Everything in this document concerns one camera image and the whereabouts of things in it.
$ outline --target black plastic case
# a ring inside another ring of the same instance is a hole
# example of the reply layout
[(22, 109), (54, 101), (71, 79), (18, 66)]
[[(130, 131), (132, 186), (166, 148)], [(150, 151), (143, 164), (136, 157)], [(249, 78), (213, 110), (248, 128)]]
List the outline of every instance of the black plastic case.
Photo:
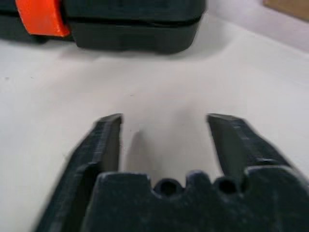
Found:
[[(63, 0), (63, 20), (77, 46), (177, 53), (193, 42), (205, 0)], [(0, 3), (0, 38), (41, 43), (29, 35), (14, 0)]]

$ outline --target round notch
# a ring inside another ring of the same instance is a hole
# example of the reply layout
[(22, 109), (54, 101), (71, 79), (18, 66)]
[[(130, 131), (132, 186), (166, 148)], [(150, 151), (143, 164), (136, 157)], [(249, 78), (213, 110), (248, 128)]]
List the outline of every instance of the round notch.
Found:
[(166, 178), (156, 184), (154, 191), (163, 197), (174, 197), (181, 194), (183, 188), (177, 180)]
[(239, 187), (235, 181), (231, 178), (222, 177), (216, 180), (214, 184), (217, 189), (226, 195), (237, 194), (239, 192)]

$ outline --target white table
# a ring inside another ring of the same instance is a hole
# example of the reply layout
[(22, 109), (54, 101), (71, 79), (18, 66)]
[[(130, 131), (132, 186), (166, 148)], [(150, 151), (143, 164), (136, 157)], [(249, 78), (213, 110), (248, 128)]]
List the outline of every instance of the white table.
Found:
[(125, 117), (121, 169), (153, 184), (221, 175), (208, 113), (246, 118), (309, 175), (308, 61), (210, 15), (173, 56), (0, 41), (0, 231), (31, 231), (70, 151), (113, 113)]

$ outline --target orange clip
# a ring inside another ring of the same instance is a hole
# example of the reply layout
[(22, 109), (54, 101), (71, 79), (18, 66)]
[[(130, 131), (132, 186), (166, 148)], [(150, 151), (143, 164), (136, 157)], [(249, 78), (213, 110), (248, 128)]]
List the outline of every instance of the orange clip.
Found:
[(69, 27), (61, 18), (60, 0), (15, 0), (29, 34), (65, 37)]

